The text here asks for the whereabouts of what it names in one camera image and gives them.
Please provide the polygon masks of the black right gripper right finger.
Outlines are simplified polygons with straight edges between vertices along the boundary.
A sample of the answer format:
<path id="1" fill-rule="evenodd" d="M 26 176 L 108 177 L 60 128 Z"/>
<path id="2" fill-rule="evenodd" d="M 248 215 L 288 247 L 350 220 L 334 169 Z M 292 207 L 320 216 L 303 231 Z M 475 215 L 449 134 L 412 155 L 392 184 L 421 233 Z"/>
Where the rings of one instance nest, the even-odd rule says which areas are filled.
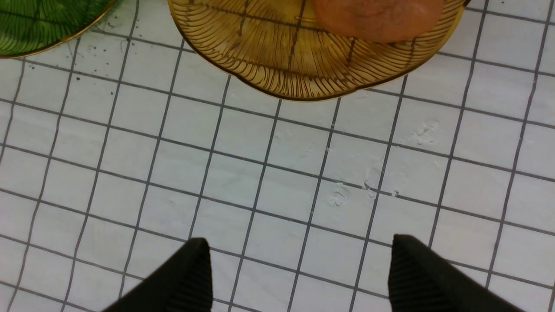
<path id="1" fill-rule="evenodd" d="M 519 311 L 407 234 L 394 236 L 387 287 L 394 312 Z"/>

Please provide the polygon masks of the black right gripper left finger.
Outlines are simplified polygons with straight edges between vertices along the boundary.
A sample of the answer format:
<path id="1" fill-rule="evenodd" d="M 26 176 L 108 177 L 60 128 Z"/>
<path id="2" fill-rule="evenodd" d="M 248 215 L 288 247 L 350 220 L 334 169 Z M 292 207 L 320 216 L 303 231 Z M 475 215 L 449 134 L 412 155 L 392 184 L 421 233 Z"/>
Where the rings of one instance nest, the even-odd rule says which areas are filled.
<path id="1" fill-rule="evenodd" d="M 105 312 L 210 312 L 212 305 L 210 248 L 195 237 Z"/>

